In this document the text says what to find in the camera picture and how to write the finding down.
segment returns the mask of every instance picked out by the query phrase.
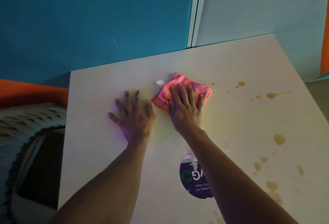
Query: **person's left hand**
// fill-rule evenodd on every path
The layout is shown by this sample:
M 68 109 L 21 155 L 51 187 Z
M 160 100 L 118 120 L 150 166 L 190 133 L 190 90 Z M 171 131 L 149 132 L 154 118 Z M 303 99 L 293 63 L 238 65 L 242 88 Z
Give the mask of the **person's left hand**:
M 149 100 L 145 102 L 145 113 L 141 106 L 141 100 L 139 99 L 139 90 L 135 94 L 134 104 L 131 102 L 128 91 L 125 92 L 125 99 L 126 107 L 118 98 L 115 99 L 115 104 L 120 111 L 121 119 L 116 117 L 113 113 L 109 113 L 109 118 L 121 128 L 128 142 L 147 139 L 150 136 L 155 118 L 151 102 Z

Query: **white vertical trim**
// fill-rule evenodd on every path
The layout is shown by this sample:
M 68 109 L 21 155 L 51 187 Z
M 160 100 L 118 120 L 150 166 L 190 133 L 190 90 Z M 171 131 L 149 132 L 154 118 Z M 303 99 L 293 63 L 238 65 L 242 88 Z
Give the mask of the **white vertical trim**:
M 188 29 L 188 38 L 187 38 L 187 48 L 190 48 L 191 44 L 192 44 L 193 29 L 194 29 L 194 22 L 195 22 L 195 15 L 196 15 L 197 7 L 198 7 L 198 0 L 192 0 L 190 27 Z
M 195 23 L 194 23 L 194 30 L 193 30 L 193 34 L 192 34 L 191 47 L 196 46 L 196 39 L 198 37 L 198 32 L 199 32 L 203 3 L 204 3 L 204 0 L 198 0 L 197 12 L 196 12 Z

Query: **green ring logo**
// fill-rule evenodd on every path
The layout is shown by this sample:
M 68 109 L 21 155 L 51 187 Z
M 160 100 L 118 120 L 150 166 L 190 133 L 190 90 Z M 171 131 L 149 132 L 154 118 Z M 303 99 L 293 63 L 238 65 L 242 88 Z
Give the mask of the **green ring logo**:
M 185 174 L 188 174 L 188 175 L 190 176 L 189 179 L 186 180 L 186 179 L 184 178 L 184 175 L 185 175 Z M 192 180 L 193 177 L 192 177 L 191 172 L 185 170 L 185 171 L 182 173 L 181 178 L 182 178 L 182 181 L 183 181 L 183 182 L 189 183 L 189 182 Z

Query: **hand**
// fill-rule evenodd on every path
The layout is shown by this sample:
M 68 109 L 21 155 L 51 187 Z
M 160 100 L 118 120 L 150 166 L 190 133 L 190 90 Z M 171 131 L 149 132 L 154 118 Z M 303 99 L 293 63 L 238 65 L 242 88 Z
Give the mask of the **hand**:
M 134 104 L 131 103 L 128 91 L 125 92 L 125 98 L 126 107 L 118 98 L 115 99 L 121 119 L 117 118 L 113 113 L 109 113 L 109 118 L 121 128 L 127 142 L 147 139 L 151 133 L 155 118 L 151 102 L 149 100 L 145 102 L 145 113 L 141 107 L 139 90 L 135 94 Z
M 193 131 L 199 130 L 204 95 L 199 94 L 199 101 L 196 106 L 194 90 L 190 85 L 187 87 L 187 92 L 182 84 L 178 84 L 179 94 L 174 87 L 171 87 L 170 91 L 174 99 L 174 101 L 169 101 L 171 121 L 177 132 L 184 137 Z

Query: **folded pink rag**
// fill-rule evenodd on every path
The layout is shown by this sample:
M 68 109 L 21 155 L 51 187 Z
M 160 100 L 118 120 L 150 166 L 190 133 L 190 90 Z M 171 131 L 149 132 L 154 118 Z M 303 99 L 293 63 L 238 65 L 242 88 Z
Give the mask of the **folded pink rag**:
M 194 96 L 195 96 L 195 105 L 199 101 L 199 94 L 203 93 L 203 96 L 205 98 L 205 101 L 210 97 L 211 95 L 211 88 L 210 86 L 207 86 L 205 84 L 196 83 L 189 78 L 179 74 L 175 73 L 174 76 L 171 78 L 169 82 L 167 82 L 159 91 L 159 93 L 151 100 L 157 107 L 165 110 L 170 114 L 169 110 L 169 101 L 172 100 L 172 95 L 170 92 L 170 87 L 177 87 L 177 85 L 181 83 L 186 90 L 188 85 L 191 85 L 194 88 Z

